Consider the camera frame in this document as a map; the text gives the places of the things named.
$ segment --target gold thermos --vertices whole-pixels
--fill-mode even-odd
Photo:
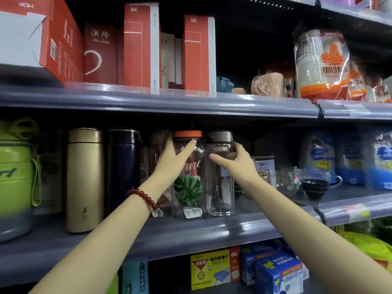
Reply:
[[[102,132],[94,128],[72,129],[67,154],[67,230],[90,231],[104,219]]]

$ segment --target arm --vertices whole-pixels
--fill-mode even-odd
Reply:
[[[211,154],[225,167],[300,259],[331,293],[388,293],[392,276],[343,237],[313,218],[260,178],[242,145],[234,161]]]
[[[173,140],[168,138],[154,173],[139,189],[157,202],[178,177],[195,145],[195,140],[190,141],[183,151],[176,155]],[[131,195],[62,259],[30,293],[105,293],[151,211],[141,197]]]

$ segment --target bracelet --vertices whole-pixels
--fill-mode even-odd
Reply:
[[[147,204],[149,206],[151,206],[151,208],[153,209],[153,212],[152,212],[153,217],[162,217],[164,215],[164,213],[161,211],[161,209],[156,207],[155,202],[145,192],[140,191],[139,189],[132,189],[127,192],[127,197],[129,197],[132,194],[139,195],[140,197],[142,197],[144,199],[144,201],[147,202]]]

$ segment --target dark blue thermos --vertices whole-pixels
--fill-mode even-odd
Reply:
[[[126,192],[140,186],[140,133],[130,128],[109,130],[107,151],[108,213],[125,199]]]

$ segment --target red triangle logo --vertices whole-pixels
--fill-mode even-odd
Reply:
[[[192,261],[194,265],[196,265],[197,268],[199,268],[200,271],[203,270],[204,266],[207,264],[209,259],[203,259],[203,260],[198,260],[198,261]]]

